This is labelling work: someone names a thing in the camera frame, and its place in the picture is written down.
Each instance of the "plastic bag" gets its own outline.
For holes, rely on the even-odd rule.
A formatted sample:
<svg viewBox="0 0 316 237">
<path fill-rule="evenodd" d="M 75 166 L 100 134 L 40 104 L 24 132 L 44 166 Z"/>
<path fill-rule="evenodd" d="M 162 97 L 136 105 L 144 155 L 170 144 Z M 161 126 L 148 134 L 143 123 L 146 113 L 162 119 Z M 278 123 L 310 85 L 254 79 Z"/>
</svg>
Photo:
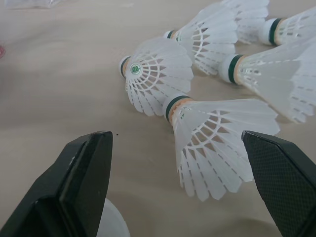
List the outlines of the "plastic bag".
<svg viewBox="0 0 316 237">
<path fill-rule="evenodd" d="M 5 0 L 7 8 L 50 8 L 61 0 Z"/>
</svg>

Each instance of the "green logo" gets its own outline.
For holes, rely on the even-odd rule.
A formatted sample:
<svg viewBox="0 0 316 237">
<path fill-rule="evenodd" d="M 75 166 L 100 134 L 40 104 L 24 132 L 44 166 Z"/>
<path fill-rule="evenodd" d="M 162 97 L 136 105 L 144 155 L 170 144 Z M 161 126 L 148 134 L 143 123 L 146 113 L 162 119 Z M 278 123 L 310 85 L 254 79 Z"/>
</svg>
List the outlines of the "green logo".
<svg viewBox="0 0 316 237">
<path fill-rule="evenodd" d="M 140 74 L 141 72 L 141 66 L 137 63 L 134 63 L 131 67 L 130 67 L 130 72 L 133 74 L 133 75 L 138 75 Z"/>
</svg>

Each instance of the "textured rubber pad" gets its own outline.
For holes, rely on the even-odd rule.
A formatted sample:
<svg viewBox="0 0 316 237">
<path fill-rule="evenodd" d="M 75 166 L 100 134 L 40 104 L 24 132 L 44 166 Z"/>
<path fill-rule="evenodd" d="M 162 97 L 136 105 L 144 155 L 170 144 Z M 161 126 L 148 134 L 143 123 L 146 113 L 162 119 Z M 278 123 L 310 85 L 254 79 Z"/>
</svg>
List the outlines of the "textured rubber pad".
<svg viewBox="0 0 316 237">
<path fill-rule="evenodd" d="M 258 191 L 284 237 L 316 237 L 316 165 L 293 143 L 242 136 Z"/>
</svg>

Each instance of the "white shuttlecock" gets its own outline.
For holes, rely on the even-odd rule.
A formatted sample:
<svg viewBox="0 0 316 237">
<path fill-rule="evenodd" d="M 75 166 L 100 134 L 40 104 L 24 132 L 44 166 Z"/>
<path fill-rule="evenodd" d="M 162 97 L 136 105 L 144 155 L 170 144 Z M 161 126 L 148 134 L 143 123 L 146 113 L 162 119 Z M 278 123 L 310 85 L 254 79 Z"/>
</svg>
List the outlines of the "white shuttlecock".
<svg viewBox="0 0 316 237">
<path fill-rule="evenodd" d="M 282 45 L 316 35 L 316 7 L 290 18 L 268 20 L 259 30 L 259 39 L 267 45 Z"/>
<path fill-rule="evenodd" d="M 220 3 L 210 5 L 189 24 L 164 37 L 185 47 L 195 65 L 206 74 L 216 75 L 224 58 L 235 53 L 237 42 L 235 14 Z"/>
<path fill-rule="evenodd" d="M 279 132 L 277 113 L 257 99 L 196 102 L 176 94 L 163 110 L 174 130 L 180 185 L 202 201 L 236 193 L 243 181 L 252 181 L 243 131 Z"/>
<path fill-rule="evenodd" d="M 280 114 L 306 122 L 316 105 L 316 38 L 301 39 L 252 56 L 231 55 L 223 80 L 244 85 Z"/>
<path fill-rule="evenodd" d="M 97 237 L 130 237 L 122 215 L 108 199 L 105 199 Z"/>
<path fill-rule="evenodd" d="M 175 41 L 155 38 L 142 43 L 133 56 L 123 58 L 119 69 L 137 111 L 162 116 L 168 96 L 190 91 L 191 66 L 185 48 Z"/>
<path fill-rule="evenodd" d="M 223 0 L 222 4 L 236 14 L 239 41 L 251 44 L 258 41 L 258 30 L 269 15 L 270 0 Z"/>
</svg>

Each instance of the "shuttlecock cork base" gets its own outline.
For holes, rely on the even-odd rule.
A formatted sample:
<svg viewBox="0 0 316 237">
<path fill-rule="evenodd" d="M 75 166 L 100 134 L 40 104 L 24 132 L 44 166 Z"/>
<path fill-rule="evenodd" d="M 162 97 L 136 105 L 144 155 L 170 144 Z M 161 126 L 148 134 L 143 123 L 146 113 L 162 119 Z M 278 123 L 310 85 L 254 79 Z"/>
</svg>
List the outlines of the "shuttlecock cork base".
<svg viewBox="0 0 316 237">
<path fill-rule="evenodd" d="M 238 81 L 237 70 L 244 58 L 245 56 L 241 54 L 234 54 L 225 58 L 219 66 L 220 77 L 226 82 L 240 85 L 241 83 Z"/>
<path fill-rule="evenodd" d="M 278 39 L 278 30 L 284 18 L 273 18 L 266 21 L 259 30 L 259 40 L 266 45 L 280 46 L 282 43 Z"/>
<path fill-rule="evenodd" d="M 165 112 L 164 116 L 169 123 L 172 123 L 172 115 L 176 111 L 177 107 L 188 101 L 193 101 L 193 99 L 184 93 L 175 94 L 165 100 L 163 104 L 163 111 Z"/>
<path fill-rule="evenodd" d="M 124 77 L 124 79 L 126 79 L 125 74 L 126 74 L 126 68 L 127 68 L 129 59 L 130 59 L 130 56 L 126 56 L 119 63 L 119 72 L 122 75 L 122 77 Z"/>
<path fill-rule="evenodd" d="M 176 35 L 177 31 L 173 30 L 173 31 L 167 31 L 166 33 L 164 33 L 163 37 L 166 39 L 173 39 Z"/>
</svg>

